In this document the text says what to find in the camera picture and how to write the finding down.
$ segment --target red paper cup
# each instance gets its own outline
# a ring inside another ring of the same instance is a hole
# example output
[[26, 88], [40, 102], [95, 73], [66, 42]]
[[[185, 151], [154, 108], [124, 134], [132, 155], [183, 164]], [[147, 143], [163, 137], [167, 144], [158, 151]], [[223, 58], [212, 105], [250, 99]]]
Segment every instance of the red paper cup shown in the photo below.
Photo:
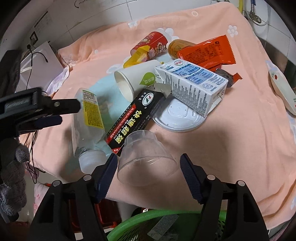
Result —
[[163, 29], [158, 28], [157, 30], [148, 34], [142, 41], [140, 41], [132, 50], [131, 56], [137, 51], [138, 48], [142, 46], [150, 46], [150, 50], [147, 54], [147, 59], [144, 61], [148, 61], [152, 59], [154, 56], [166, 50], [166, 45], [171, 41], [171, 36], [166, 33]]

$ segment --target black box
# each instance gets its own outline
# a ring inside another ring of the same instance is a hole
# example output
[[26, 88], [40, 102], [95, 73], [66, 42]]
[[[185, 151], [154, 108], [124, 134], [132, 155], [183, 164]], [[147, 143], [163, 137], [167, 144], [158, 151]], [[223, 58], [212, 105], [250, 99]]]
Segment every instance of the black box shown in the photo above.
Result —
[[107, 134], [106, 142], [115, 154], [120, 156], [130, 133], [145, 129], [164, 100], [161, 92], [142, 90]]

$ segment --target green sticker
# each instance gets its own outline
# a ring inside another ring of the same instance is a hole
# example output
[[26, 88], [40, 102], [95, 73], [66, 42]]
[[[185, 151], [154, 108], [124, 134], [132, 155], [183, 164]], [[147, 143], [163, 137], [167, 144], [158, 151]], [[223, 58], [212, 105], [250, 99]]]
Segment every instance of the green sticker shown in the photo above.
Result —
[[151, 72], [148, 72], [144, 75], [140, 84], [150, 86], [150, 85], [153, 85], [154, 82], [155, 82], [155, 75]]

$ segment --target gray glove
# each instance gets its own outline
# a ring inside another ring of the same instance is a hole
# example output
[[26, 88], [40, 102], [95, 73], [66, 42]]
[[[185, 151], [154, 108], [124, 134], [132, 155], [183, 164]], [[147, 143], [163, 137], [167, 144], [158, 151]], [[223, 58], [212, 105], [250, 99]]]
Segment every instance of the gray glove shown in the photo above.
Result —
[[16, 215], [26, 205], [24, 162], [29, 162], [29, 150], [17, 140], [9, 138], [0, 142], [2, 170], [0, 200], [2, 210], [9, 216]]

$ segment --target paper cup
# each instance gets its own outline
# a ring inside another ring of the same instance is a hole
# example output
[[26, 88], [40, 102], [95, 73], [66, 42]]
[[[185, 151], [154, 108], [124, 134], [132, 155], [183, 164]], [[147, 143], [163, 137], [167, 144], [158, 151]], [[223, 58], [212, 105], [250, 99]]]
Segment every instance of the paper cup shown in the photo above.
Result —
[[167, 49], [167, 43], [171, 41], [172, 37], [162, 28], [158, 28], [155, 31], [148, 34], [135, 47], [133, 47], [133, 49], [131, 50], [131, 56], [137, 51], [138, 48], [148, 45], [150, 46], [150, 50], [147, 53], [147, 57], [143, 59], [143, 62], [150, 60], [154, 56], [165, 51]]
[[161, 63], [150, 60], [125, 69], [115, 71], [114, 78], [122, 95], [132, 102], [146, 86], [155, 82], [155, 67]]

